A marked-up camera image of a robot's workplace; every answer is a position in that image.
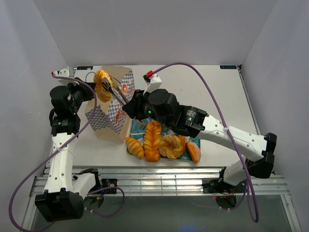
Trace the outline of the twisted ring bread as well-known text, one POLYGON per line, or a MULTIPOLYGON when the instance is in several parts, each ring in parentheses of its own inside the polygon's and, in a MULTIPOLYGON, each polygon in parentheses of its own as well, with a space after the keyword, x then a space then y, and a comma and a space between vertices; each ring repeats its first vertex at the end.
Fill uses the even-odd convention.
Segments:
POLYGON ((109 102, 112 98, 112 94, 109 91, 106 91, 102 86, 102 81, 104 77, 107 78, 108 81, 112 84, 112 78, 109 76, 109 74, 105 70, 98 70, 95 72, 93 78, 93 81, 96 85, 95 92, 101 102, 109 102))

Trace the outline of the metal tongs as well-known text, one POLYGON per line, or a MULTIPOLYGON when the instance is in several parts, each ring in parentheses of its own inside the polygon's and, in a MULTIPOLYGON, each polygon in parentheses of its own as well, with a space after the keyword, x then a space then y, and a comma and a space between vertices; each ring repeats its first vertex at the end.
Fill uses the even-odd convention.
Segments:
POLYGON ((125 94, 120 90, 114 78, 103 77, 101 85, 104 90, 111 93, 121 105, 125 105, 129 102, 125 94))

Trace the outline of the blue checkered paper bag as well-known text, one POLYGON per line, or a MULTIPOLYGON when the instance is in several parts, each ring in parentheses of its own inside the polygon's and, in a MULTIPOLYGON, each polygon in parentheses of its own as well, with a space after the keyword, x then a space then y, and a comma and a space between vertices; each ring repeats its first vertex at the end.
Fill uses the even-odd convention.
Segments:
MULTIPOLYGON (((131 100, 135 91, 134 74, 131 68, 124 66, 102 65, 96 71, 96 75, 105 71, 112 77, 117 86, 128 100, 131 100)), ((123 111, 120 102, 111 95, 97 97, 97 106, 90 126, 99 139, 120 142, 125 141, 131 119, 123 111)))

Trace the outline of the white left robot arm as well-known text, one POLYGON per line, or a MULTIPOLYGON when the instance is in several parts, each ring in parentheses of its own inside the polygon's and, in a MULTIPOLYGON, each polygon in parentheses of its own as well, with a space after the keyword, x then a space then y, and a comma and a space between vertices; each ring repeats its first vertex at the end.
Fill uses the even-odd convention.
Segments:
POLYGON ((87 194, 102 189, 97 169, 72 174, 74 150, 81 132, 78 111, 83 102, 92 100, 94 96, 95 83, 68 83, 50 91, 54 156, 50 159, 50 171, 43 193, 35 197, 36 207, 48 222, 80 219, 87 194))

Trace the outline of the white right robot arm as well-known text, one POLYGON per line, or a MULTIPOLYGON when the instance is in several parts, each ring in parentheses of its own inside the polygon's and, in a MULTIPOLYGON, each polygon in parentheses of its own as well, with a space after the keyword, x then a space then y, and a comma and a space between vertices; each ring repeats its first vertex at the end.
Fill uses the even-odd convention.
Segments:
POLYGON ((131 119, 151 118, 179 135, 214 142, 239 153, 243 160, 220 172, 218 186, 224 192, 229 192, 247 177, 267 179, 273 171, 277 142, 273 133, 256 135, 224 126, 204 110, 179 104, 176 96, 165 89, 152 93, 136 90, 122 109, 131 119))

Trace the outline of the braided leaf bread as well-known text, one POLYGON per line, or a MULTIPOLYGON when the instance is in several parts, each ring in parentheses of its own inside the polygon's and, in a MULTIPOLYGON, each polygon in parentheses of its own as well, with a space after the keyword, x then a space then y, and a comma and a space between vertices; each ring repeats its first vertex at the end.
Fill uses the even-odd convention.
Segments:
POLYGON ((159 143, 161 140, 161 126, 150 121, 144 132, 144 155, 148 162, 158 162, 161 158, 159 152, 159 143))

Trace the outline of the sugared donut bread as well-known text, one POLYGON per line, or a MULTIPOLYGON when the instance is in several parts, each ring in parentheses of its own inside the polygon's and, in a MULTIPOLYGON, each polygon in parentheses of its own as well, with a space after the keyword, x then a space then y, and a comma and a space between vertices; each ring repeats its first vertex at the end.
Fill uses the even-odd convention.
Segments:
POLYGON ((180 158, 185 152, 185 136, 165 135, 159 142, 159 153, 170 160, 180 158))

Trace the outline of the croissant bread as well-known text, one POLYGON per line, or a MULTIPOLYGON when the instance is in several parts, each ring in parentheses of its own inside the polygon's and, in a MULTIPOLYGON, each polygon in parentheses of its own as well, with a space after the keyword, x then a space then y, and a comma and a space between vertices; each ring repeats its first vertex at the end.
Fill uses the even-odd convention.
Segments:
POLYGON ((127 150, 130 154, 134 155, 135 157, 139 159, 144 158, 144 149, 140 141, 133 137, 126 137, 125 142, 127 145, 127 150))

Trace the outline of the teal floral tray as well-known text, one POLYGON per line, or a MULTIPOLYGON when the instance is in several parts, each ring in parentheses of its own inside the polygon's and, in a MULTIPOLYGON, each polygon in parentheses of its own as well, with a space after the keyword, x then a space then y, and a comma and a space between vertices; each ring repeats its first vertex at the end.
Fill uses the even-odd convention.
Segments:
POLYGON ((162 135, 162 128, 160 123, 152 120, 147 123, 141 139, 126 137, 127 153, 148 162, 158 162, 161 158, 177 160, 189 154, 194 163, 200 162, 201 151, 197 143, 182 135, 162 135))

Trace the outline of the blue table corner label left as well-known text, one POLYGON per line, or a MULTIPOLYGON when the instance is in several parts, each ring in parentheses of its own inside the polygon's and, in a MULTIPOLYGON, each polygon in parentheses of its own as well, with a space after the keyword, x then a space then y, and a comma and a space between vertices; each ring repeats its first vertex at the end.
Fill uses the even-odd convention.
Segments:
POLYGON ((77 70, 93 70, 93 66, 78 66, 77 70))

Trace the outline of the blue table corner label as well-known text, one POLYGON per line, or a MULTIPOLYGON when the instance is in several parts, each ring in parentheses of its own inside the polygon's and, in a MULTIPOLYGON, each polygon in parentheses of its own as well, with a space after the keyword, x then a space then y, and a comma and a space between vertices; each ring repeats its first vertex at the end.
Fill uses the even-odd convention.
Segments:
POLYGON ((77 70, 93 70, 93 66, 78 66, 77 70))
POLYGON ((235 65, 220 65, 220 69, 230 70, 230 69, 237 69, 235 65))

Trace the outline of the pink sugared half bun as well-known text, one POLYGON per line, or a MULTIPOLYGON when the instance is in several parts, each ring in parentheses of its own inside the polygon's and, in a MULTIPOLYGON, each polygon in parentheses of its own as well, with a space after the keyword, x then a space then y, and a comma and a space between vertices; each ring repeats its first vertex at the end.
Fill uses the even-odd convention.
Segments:
POLYGON ((201 151, 196 143, 188 142, 186 144, 186 149, 189 152, 191 159, 194 163, 199 163, 201 159, 201 151))

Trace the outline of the blue table corner label right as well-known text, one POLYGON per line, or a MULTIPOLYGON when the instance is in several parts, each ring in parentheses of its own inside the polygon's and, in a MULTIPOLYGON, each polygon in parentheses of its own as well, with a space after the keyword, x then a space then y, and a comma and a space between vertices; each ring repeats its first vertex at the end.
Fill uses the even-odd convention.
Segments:
POLYGON ((220 69, 230 70, 230 69, 237 69, 235 65, 220 65, 220 69))

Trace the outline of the aluminium rail frame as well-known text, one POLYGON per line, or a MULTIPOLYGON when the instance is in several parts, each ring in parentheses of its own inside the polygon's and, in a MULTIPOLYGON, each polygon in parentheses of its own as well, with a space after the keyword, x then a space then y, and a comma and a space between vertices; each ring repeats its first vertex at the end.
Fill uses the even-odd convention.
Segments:
MULTIPOLYGON (((103 179, 117 179, 125 195, 133 196, 202 196, 202 180, 219 177, 221 168, 99 168, 103 179)), ((42 193, 50 169, 35 177, 30 195, 42 193)), ((283 175, 268 179, 251 178, 256 195, 290 194, 283 175)))

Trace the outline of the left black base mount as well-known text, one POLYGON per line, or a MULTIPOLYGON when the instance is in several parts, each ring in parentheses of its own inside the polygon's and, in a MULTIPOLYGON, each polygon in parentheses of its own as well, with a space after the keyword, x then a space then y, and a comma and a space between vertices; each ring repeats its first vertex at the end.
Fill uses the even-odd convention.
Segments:
POLYGON ((109 179, 102 179, 102 187, 105 189, 107 187, 112 187, 109 189, 104 190, 102 193, 105 194, 116 194, 117 189, 115 189, 114 187, 117 186, 118 180, 115 178, 109 178, 109 179))

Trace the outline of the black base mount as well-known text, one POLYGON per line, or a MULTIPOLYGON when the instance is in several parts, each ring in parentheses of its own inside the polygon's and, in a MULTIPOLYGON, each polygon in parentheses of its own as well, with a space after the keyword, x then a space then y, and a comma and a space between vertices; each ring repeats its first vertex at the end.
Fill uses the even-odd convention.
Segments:
POLYGON ((203 193, 222 193, 224 190, 218 179, 202 178, 203 193))
POLYGON ((102 179, 102 187, 105 189, 107 187, 112 187, 109 189, 104 190, 102 193, 105 194, 116 194, 117 189, 115 189, 114 187, 117 186, 118 180, 115 178, 109 178, 109 179, 102 179))

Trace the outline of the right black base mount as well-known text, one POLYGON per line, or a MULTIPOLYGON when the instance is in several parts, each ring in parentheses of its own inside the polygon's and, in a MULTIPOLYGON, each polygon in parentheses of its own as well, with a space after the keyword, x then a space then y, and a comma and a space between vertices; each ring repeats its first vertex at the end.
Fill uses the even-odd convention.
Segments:
POLYGON ((202 178, 203 193, 222 193, 224 190, 218 179, 202 178))

